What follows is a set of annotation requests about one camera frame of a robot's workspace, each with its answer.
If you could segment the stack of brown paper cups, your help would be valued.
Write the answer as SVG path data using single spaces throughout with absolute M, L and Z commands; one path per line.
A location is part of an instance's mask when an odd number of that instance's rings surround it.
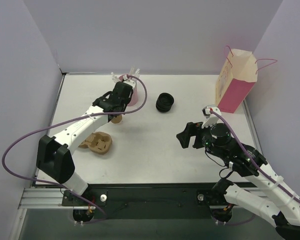
M 111 120 L 111 122 L 112 122 L 113 124 L 119 124 L 119 123 L 122 121 L 122 119 L 123 119 L 122 115 L 119 114 L 119 115 L 115 116 L 115 117 Z

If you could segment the stack of black lids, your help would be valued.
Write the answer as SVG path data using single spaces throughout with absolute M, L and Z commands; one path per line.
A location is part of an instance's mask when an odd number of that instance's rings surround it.
M 167 113 L 171 110 L 174 101 L 174 97 L 171 94 L 162 92 L 156 100 L 155 107 L 160 113 Z

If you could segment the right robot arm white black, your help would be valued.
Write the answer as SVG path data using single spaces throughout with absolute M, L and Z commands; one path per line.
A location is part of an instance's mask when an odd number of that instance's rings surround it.
M 208 154 L 221 159 L 231 173 L 254 184 L 266 199 L 250 193 L 221 177 L 212 190 L 211 197 L 217 204 L 225 201 L 240 206 L 263 218 L 276 228 L 300 231 L 300 196 L 284 182 L 266 158 L 254 147 L 243 144 L 227 123 L 189 122 L 176 135 L 182 148 L 188 148 L 191 137 L 193 148 L 203 148 Z

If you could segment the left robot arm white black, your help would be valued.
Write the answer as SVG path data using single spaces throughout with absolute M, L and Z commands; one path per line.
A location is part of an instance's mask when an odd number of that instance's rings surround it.
M 99 127 L 125 112 L 134 93 L 136 82 L 119 81 L 112 91 L 98 97 L 82 116 L 52 137 L 44 135 L 38 143 L 36 166 L 57 183 L 74 192 L 73 199 L 81 206 L 90 203 L 88 183 L 76 172 L 72 158 L 79 145 Z

